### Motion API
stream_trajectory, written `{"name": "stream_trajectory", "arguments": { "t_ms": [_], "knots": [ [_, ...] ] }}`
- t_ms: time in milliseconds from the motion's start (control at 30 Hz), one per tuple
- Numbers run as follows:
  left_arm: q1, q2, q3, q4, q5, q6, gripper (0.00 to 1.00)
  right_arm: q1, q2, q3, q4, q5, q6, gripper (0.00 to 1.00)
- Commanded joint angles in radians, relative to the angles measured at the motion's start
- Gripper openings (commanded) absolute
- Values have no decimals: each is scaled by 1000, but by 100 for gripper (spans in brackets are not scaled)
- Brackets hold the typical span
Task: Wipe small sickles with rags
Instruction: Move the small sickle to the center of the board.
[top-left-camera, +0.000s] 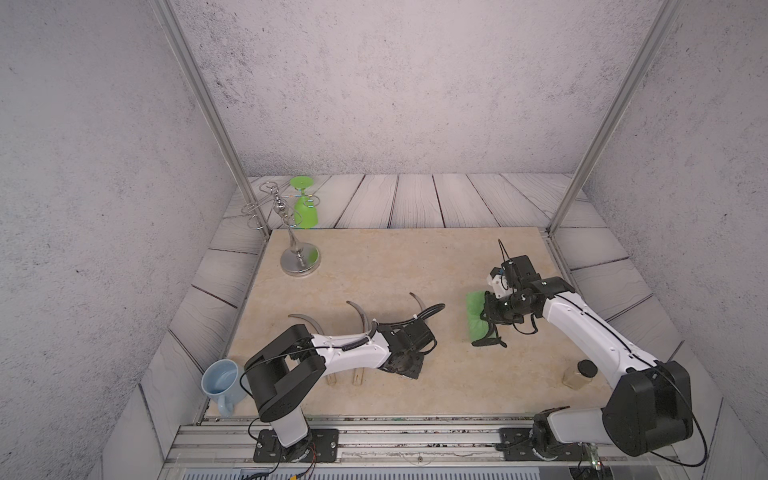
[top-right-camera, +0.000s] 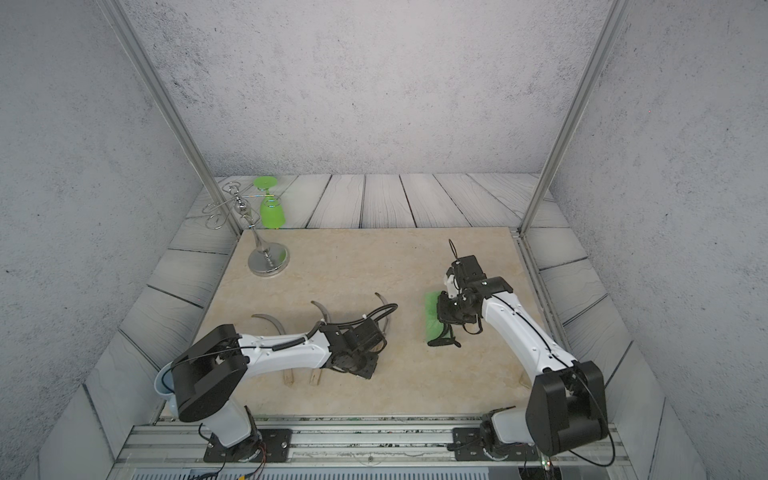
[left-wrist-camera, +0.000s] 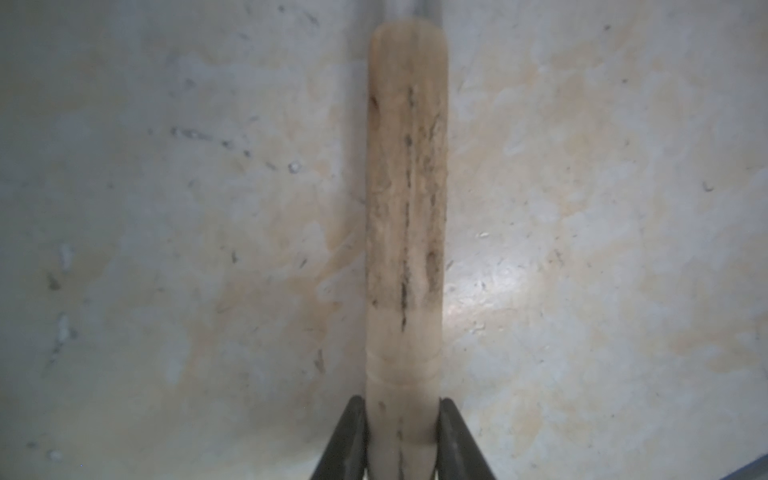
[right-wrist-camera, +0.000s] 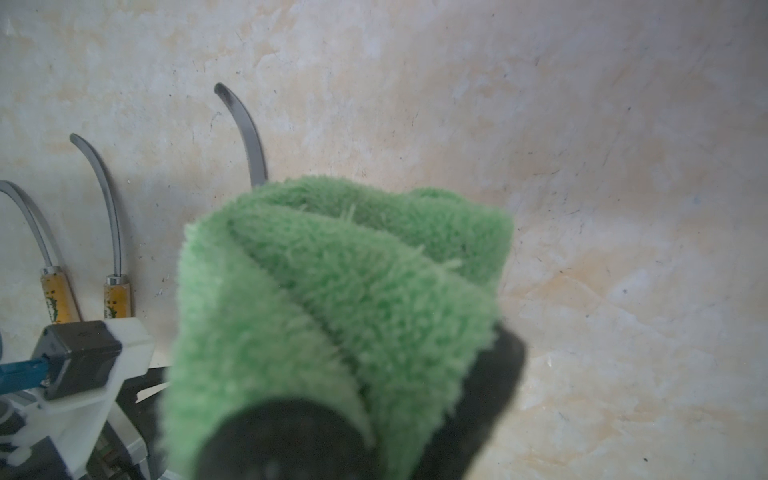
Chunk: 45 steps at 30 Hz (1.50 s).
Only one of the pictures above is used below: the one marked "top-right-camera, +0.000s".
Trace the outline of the green fluffy rag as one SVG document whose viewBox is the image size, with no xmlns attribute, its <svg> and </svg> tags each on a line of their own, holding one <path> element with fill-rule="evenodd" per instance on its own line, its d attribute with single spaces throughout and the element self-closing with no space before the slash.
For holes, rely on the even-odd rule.
<svg viewBox="0 0 768 480">
<path fill-rule="evenodd" d="M 425 295 L 425 340 L 428 346 L 442 346 L 445 343 L 444 325 L 438 319 L 437 305 L 440 291 Z"/>
</svg>

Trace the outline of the sickle with wooden handle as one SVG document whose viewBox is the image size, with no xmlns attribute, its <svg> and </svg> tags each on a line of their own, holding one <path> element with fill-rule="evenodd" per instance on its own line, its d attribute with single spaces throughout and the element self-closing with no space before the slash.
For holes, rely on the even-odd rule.
<svg viewBox="0 0 768 480">
<path fill-rule="evenodd" d="M 386 306 L 388 304 L 388 301 L 382 294 L 380 294 L 379 292 L 376 292 L 375 295 L 381 301 L 383 306 Z M 387 332 L 391 323 L 390 311 L 391 309 L 389 307 L 385 308 L 384 312 L 380 315 L 380 318 L 379 318 L 379 327 L 384 335 L 387 335 Z"/>
</svg>

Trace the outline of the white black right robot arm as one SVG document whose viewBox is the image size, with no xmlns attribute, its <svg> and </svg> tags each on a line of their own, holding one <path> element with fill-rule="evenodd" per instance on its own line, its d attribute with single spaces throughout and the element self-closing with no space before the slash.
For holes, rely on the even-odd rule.
<svg viewBox="0 0 768 480">
<path fill-rule="evenodd" d="M 489 277 L 473 255 L 456 258 L 436 301 L 442 331 L 432 346 L 456 345 L 452 328 L 489 325 L 511 348 L 531 382 L 525 408 L 495 410 L 483 417 L 479 446 L 502 460 L 513 446 L 533 445 L 547 457 L 609 436 L 603 373 L 562 348 L 525 310 L 511 285 Z"/>
</svg>

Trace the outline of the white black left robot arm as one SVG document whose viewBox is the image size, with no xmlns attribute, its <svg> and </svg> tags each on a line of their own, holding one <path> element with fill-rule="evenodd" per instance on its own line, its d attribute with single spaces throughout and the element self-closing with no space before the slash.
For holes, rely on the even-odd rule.
<svg viewBox="0 0 768 480">
<path fill-rule="evenodd" d="M 252 414 L 233 399 L 241 382 L 293 369 L 330 369 L 369 379 L 386 346 L 372 318 L 319 321 L 306 333 L 277 336 L 240 334 L 223 324 L 161 370 L 158 393 L 175 406 L 178 420 L 202 424 L 213 446 L 232 450 L 257 440 Z"/>
</svg>

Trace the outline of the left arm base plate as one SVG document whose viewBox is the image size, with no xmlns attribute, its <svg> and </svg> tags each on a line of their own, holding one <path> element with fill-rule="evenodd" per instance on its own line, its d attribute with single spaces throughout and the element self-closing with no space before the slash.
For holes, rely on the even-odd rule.
<svg viewBox="0 0 768 480">
<path fill-rule="evenodd" d="M 243 441 L 226 447 L 214 433 L 210 434 L 205 463 L 285 463 L 292 439 L 291 429 L 257 429 Z"/>
</svg>

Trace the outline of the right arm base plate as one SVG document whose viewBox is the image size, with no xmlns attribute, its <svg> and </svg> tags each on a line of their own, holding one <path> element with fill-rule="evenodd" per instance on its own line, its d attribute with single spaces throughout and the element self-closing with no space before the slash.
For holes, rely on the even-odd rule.
<svg viewBox="0 0 768 480">
<path fill-rule="evenodd" d="M 492 442 L 491 434 L 481 427 L 458 427 L 452 430 L 452 441 L 446 449 L 456 461 L 526 462 L 539 458 L 533 445 Z"/>
</svg>

